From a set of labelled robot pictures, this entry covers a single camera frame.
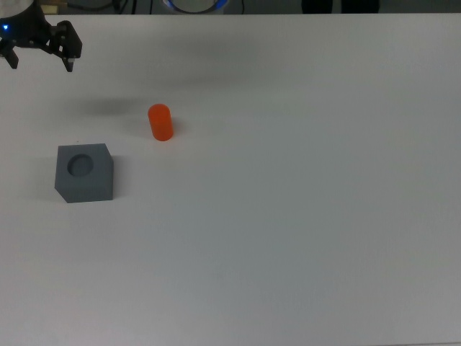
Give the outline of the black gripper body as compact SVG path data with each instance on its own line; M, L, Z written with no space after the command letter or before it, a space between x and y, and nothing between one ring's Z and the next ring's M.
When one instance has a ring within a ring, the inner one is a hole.
M39 4L1 4L1 50L50 50L50 28Z

